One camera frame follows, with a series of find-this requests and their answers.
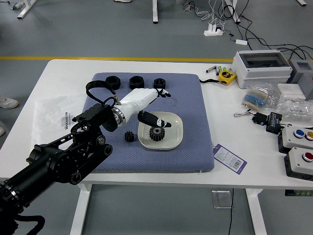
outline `robotic arm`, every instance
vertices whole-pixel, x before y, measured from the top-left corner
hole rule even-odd
[[[95,87],[109,89],[113,97],[101,101],[94,97],[89,90]],[[106,143],[100,126],[113,132],[118,126],[125,125],[132,115],[137,115],[139,121],[153,127],[170,127],[158,117],[144,112],[158,96],[170,97],[163,89],[134,89],[121,101],[110,85],[104,81],[94,81],[86,85],[88,96],[97,100],[95,104],[73,121],[78,122],[70,134],[49,144],[35,145],[26,161],[25,169],[0,184],[0,234],[11,235],[18,228],[18,221],[38,221],[38,225],[28,234],[35,235],[43,227],[45,220],[42,216],[26,218],[19,215],[42,192],[53,183],[70,183],[76,185],[90,174],[111,153],[112,146]],[[66,150],[59,146],[67,141],[73,144]]]

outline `blue button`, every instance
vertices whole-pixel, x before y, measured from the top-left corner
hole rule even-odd
[[[296,130],[294,132],[294,136],[296,136],[297,138],[303,138],[304,137],[304,132],[302,130]]]

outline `yellow tape measure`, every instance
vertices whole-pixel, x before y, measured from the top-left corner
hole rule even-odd
[[[229,85],[235,78],[236,74],[228,70],[223,70],[219,74],[219,81],[223,82],[225,85]]]

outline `white plate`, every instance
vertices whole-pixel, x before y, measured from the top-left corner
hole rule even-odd
[[[150,138],[151,126],[139,123],[138,139],[140,143],[149,149],[170,150],[176,148],[182,141],[183,126],[179,116],[168,112],[151,112],[165,122],[171,123],[171,127],[165,128],[165,135],[161,141],[154,141]]]

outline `plastic bag of components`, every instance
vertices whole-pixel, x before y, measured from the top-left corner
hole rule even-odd
[[[277,112],[286,121],[310,122],[313,119],[313,100],[305,101],[282,95],[277,104]]]
[[[276,108],[280,92],[277,84],[247,81],[243,105],[257,112],[263,108]]]

